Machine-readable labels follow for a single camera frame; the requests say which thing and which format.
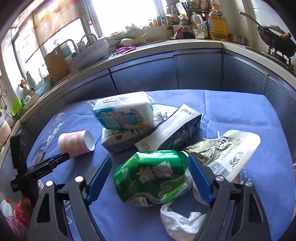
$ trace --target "table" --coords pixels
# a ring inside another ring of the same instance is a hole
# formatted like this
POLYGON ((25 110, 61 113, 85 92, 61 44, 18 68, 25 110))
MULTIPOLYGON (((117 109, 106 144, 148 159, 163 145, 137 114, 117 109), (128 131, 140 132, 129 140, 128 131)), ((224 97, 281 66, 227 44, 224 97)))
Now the table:
MULTIPOLYGON (((292 158, 276 112, 263 95, 248 93, 169 90, 148 92, 155 104, 180 107, 183 103, 204 113, 199 134, 217 138, 228 130, 253 132, 260 136, 261 144, 241 171, 242 180, 251 180, 264 206, 272 241, 277 241, 290 224, 295 203, 295 175, 292 158)), ((57 140, 60 134, 88 129, 96 141, 93 152, 73 158, 59 165, 42 182, 53 180, 66 183, 86 173, 108 154, 101 145, 102 125, 94 118, 85 102, 66 106, 45 126, 37 138, 27 160, 31 166, 40 149, 45 158, 59 153, 57 140)), ((113 167, 97 201, 90 210, 105 239, 108 240, 172 240, 160 219, 160 205, 139 208, 124 204, 118 197, 113 174, 115 168, 131 157, 136 148, 111 155, 113 167)), ((75 240, 80 240, 70 204, 66 203, 69 226, 75 240)), ((174 211, 189 216, 191 211, 206 212, 192 195, 176 200, 174 211)))

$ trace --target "stove burner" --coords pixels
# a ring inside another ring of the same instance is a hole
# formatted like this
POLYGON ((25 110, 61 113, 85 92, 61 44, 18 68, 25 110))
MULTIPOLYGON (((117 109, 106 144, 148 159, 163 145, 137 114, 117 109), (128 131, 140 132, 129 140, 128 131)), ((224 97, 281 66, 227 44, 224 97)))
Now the stove burner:
POLYGON ((277 63, 279 66, 283 67, 285 70, 296 76, 296 71, 294 72, 294 66, 291 64, 291 58, 278 54, 276 50, 274 52, 271 52, 273 48, 269 47, 268 53, 262 52, 258 49, 254 49, 251 47, 245 48, 272 60, 273 62, 277 63))

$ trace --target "wooden handle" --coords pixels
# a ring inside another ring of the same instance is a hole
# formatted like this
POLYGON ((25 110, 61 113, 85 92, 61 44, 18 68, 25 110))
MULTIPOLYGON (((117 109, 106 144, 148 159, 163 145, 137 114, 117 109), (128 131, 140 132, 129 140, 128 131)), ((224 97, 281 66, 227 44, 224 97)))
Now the wooden handle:
POLYGON ((281 39, 289 39, 291 37, 292 37, 292 35, 290 33, 285 33, 280 36, 281 39))

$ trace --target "silver bolt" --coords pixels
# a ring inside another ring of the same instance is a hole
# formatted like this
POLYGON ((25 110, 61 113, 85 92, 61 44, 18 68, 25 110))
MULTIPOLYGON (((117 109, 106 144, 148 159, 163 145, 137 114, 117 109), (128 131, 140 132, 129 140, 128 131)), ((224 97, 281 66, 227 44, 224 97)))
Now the silver bolt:
POLYGON ((50 187, 53 183, 54 183, 53 181, 49 180, 49 181, 47 181, 45 183, 45 185, 48 186, 48 187, 50 187))
POLYGON ((246 181, 246 186, 251 187, 251 186, 253 186, 253 183, 251 183, 250 181, 246 181))
POLYGON ((75 182, 80 183, 82 181, 83 181, 83 177, 82 176, 75 177, 75 182))
POLYGON ((222 181, 224 180, 224 177, 218 175, 218 176, 216 176, 216 180, 217 180, 218 182, 222 182, 222 181))

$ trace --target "paper cup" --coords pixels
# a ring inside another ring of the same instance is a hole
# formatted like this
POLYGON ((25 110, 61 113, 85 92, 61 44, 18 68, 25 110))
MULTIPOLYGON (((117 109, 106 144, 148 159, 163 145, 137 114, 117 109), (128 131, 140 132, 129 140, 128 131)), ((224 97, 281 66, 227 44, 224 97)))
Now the paper cup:
POLYGON ((89 130, 63 133, 59 136, 58 147, 61 154, 76 157, 94 150, 94 137, 89 130))

